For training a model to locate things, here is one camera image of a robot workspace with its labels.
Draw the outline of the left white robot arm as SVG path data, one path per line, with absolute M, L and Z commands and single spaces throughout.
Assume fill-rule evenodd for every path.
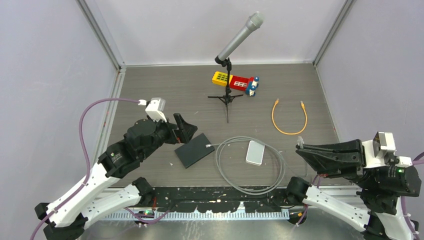
M 153 188 L 139 177 L 124 189 L 96 199 L 103 190 L 119 182 L 163 144 L 187 144 L 198 130 L 179 113 L 175 123 L 150 118 L 138 120 L 123 139 L 110 145 L 83 179 L 51 203 L 39 203 L 35 212 L 47 225 L 48 240 L 76 240 L 101 218 L 126 207 L 148 207 L 154 199 Z

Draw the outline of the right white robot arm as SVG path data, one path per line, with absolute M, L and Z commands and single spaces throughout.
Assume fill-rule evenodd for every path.
M 325 179 L 344 178 L 357 185 L 365 208 L 324 193 L 317 185 L 292 177 L 285 190 L 291 205 L 319 208 L 348 223 L 366 240 L 417 240 L 419 222 L 406 211 L 405 198 L 418 197 L 418 162 L 383 151 L 381 144 L 358 139 L 335 144 L 297 144 L 296 153 Z

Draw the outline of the black network switch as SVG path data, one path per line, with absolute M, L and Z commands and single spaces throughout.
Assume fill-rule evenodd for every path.
M 174 152 L 185 169 L 188 169 L 207 155 L 215 151 L 204 133 L 194 137 L 189 143 L 178 147 Z

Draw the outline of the white network switch box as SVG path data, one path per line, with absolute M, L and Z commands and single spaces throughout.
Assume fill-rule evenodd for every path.
M 245 162 L 251 165 L 260 166 L 263 162 L 265 145 L 254 140 L 248 144 Z

